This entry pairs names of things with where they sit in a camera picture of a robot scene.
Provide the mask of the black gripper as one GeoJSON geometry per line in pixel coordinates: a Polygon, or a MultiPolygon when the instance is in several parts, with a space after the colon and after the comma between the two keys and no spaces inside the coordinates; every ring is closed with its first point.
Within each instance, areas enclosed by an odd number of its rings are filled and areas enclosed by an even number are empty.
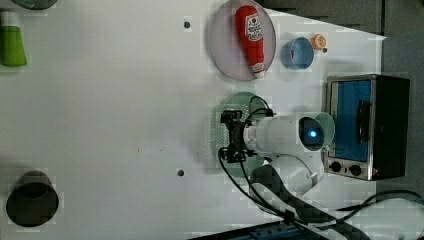
{"type": "Polygon", "coordinates": [[[247,123],[241,120],[242,114],[241,110],[225,110],[221,113],[220,123],[228,130],[229,144],[219,149],[219,158],[227,163],[244,162],[246,157],[254,155],[244,141],[244,129],[247,123]]]}

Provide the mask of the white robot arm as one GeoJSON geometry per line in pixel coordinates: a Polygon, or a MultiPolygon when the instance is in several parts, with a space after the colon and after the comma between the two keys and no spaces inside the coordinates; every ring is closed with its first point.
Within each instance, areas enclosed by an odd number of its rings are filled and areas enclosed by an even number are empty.
{"type": "Polygon", "coordinates": [[[229,144],[218,150],[219,163],[240,167],[248,186],[243,193],[259,208],[300,230],[332,230],[347,240],[371,240],[346,217],[305,197],[320,181],[313,163],[334,137],[328,114],[276,116],[260,108],[244,116],[240,110],[225,110],[220,123],[227,128],[229,144]]]}

